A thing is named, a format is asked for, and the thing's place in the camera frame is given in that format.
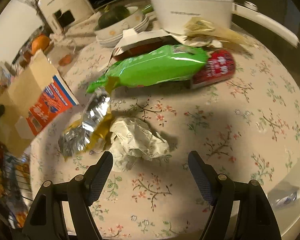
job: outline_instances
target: green plastic bag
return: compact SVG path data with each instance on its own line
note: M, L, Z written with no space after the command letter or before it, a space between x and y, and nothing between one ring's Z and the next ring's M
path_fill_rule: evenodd
M207 53L201 48L165 45L148 54L114 63L97 81L89 85L87 93L105 86L108 77L119 77L116 87L143 87L165 81L188 80L204 67L207 59Z

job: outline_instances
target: foil wrapper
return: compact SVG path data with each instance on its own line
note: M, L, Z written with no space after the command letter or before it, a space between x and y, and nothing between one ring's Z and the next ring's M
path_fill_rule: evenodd
M111 120L110 95L104 87L96 89L80 120L63 131L58 141L60 152L67 158L99 146L103 150Z

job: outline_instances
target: white crumpled paper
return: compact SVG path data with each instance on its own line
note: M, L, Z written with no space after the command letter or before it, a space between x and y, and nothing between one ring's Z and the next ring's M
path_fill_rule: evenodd
M157 132L154 135L149 126L140 119L118 117L110 132L112 146L109 151L114 159L113 171L130 170L137 158L151 161L169 152L167 141Z

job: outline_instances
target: blue stripe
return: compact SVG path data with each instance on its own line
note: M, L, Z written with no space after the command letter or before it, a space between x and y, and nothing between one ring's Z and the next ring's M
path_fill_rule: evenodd
M66 95L66 97L69 99L70 103L73 106L76 106L76 103L73 101L73 99L71 98L71 96L69 95L69 93L64 89L63 85L60 83L59 79L57 78L57 76L53 76L53 80L58 84L58 87L62 90L62 92Z

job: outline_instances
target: white wall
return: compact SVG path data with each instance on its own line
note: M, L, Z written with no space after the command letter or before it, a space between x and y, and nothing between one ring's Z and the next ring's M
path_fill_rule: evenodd
M10 64L22 44L41 25L34 9L11 0L0 15L0 61Z

